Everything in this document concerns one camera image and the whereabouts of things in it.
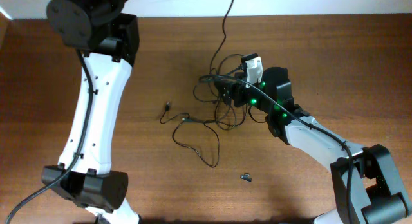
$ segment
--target wooden surface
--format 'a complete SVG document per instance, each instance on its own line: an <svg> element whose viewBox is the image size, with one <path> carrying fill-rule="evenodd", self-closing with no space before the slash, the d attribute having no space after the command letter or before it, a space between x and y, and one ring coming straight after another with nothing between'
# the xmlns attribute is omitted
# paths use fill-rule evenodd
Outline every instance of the wooden surface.
<svg viewBox="0 0 412 224"><path fill-rule="evenodd" d="M0 13L0 50L3 43L3 38L6 34L7 25L8 19L2 13Z"/></svg>
<svg viewBox="0 0 412 224"><path fill-rule="evenodd" d="M195 101L192 87L208 72L220 27L221 18L139 20L140 49L112 144L112 169L128 173L132 208L145 219L169 221L281 221L334 208L327 170L273 138L266 124L248 118L240 128L218 130L215 169L173 143L177 122L159 124L166 101L171 114L211 116L212 106ZM226 27L218 62L257 52L264 67L287 67L295 101L341 136L389 148L412 194L412 15L230 17ZM238 64L232 59L224 70ZM0 52L1 220L42 186L43 166L57 163L79 87L74 50L46 21L10 23ZM201 125L186 125L177 138L216 159L216 139ZM240 180L245 172L253 182ZM90 221L91 214L48 191L14 223Z"/></svg>

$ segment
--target small metal object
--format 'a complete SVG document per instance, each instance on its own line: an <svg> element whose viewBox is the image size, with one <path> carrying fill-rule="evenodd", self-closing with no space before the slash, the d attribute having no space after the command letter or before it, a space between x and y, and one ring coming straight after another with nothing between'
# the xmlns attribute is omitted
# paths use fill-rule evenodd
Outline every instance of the small metal object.
<svg viewBox="0 0 412 224"><path fill-rule="evenodd" d="M251 182L252 178L250 177L249 173L244 173L243 175L240 175L240 179L243 179L245 181Z"/></svg>

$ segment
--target cable plug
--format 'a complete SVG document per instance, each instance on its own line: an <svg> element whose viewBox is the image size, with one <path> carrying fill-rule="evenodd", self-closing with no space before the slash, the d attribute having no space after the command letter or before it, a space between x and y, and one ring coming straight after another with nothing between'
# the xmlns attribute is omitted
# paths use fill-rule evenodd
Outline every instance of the cable plug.
<svg viewBox="0 0 412 224"><path fill-rule="evenodd" d="M170 110L170 107L171 107L171 103L170 103L170 102L166 102L165 112L166 112L166 111L169 111L169 110Z"/></svg>

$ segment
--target white background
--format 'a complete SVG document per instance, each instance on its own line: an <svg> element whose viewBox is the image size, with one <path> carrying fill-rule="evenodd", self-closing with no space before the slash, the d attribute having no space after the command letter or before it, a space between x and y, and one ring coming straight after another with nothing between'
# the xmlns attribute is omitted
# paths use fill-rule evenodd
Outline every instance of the white background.
<svg viewBox="0 0 412 224"><path fill-rule="evenodd" d="M14 19L44 19L49 0L0 0ZM125 13L139 17L223 16L230 0L129 0ZM412 0L235 0L230 15L411 13Z"/></svg>

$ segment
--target wooden table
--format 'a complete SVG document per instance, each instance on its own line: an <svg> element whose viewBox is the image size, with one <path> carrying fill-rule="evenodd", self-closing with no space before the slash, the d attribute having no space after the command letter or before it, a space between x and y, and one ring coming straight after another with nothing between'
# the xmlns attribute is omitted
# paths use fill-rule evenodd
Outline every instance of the wooden table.
<svg viewBox="0 0 412 224"><path fill-rule="evenodd" d="M248 118L237 129L218 130L215 169L171 140L177 122L159 124L166 101L173 102L171 115L212 115L212 105L193 99L192 87L208 72L220 27L221 18L139 20L140 49L112 144L112 169L128 173L132 208L144 219L168 221L283 221L333 209L327 170L274 138L266 124ZM287 67L295 101L341 136L389 148L412 194L412 15L230 17L226 27L214 65L231 53L256 52L266 68ZM238 64L231 59L223 70ZM42 186L43 166L57 163L79 86L74 50L46 21L9 24L0 52L0 220ZM208 95L205 88L200 94ZM183 126L177 138L216 159L216 139L202 125ZM240 180L245 172L251 183ZM48 191L14 223L93 220Z"/></svg>

